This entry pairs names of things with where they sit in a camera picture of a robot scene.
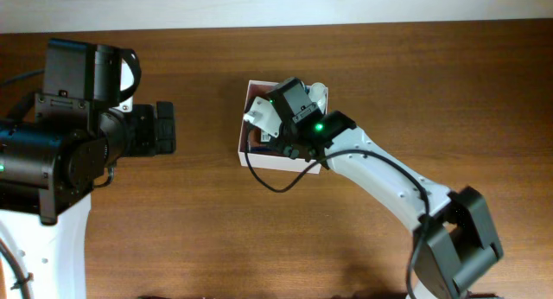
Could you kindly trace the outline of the clear purple soap pump bottle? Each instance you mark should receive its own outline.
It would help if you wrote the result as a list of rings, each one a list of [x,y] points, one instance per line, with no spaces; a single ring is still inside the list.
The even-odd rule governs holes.
[[[308,89],[310,99],[317,104],[322,113],[327,109],[328,88],[321,82],[315,82]]]

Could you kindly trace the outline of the green white small box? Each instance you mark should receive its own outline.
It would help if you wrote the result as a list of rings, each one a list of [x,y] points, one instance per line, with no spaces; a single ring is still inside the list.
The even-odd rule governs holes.
[[[260,142],[261,143],[268,143],[271,139],[271,136],[270,134],[266,133],[266,132],[261,132],[260,134]]]

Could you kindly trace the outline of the blue disposable razor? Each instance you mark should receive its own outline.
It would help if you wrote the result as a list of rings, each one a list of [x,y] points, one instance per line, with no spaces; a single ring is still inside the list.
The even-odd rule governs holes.
[[[254,154],[276,154],[276,151],[267,147],[251,147],[249,152]]]

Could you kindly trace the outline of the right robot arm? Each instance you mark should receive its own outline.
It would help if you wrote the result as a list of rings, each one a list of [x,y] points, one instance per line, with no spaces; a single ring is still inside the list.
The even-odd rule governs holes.
[[[410,298],[467,298],[503,256],[493,217],[474,188],[455,192],[377,146],[347,115],[324,113],[298,79],[272,87],[266,102],[277,127],[271,141],[290,158],[309,160],[363,188],[411,233]]]

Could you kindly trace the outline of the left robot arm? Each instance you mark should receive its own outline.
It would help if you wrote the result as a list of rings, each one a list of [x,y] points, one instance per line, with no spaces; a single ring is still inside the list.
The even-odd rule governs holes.
[[[7,298],[86,296],[92,192],[118,160],[176,149],[171,103],[137,105],[135,51],[52,39],[42,86],[1,121],[1,278]]]

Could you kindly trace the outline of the white open cardboard box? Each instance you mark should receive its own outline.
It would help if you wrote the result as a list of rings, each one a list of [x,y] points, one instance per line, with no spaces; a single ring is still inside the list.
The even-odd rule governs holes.
[[[304,84],[298,78],[288,78],[281,83],[251,80],[247,87],[245,98],[245,112],[250,108],[255,97],[269,100],[282,119],[280,133],[290,130],[293,133],[307,130],[320,131],[318,120],[326,113],[322,113],[317,104],[309,95],[311,85]],[[238,157],[243,167],[252,166],[255,169],[274,169],[289,172],[301,172],[307,170],[310,174],[317,174],[321,167],[315,165],[315,160],[306,162],[303,159],[290,159],[281,154],[254,154],[250,153],[251,147],[267,147],[271,149],[271,137],[268,143],[260,142],[262,130],[243,120],[238,142]]]

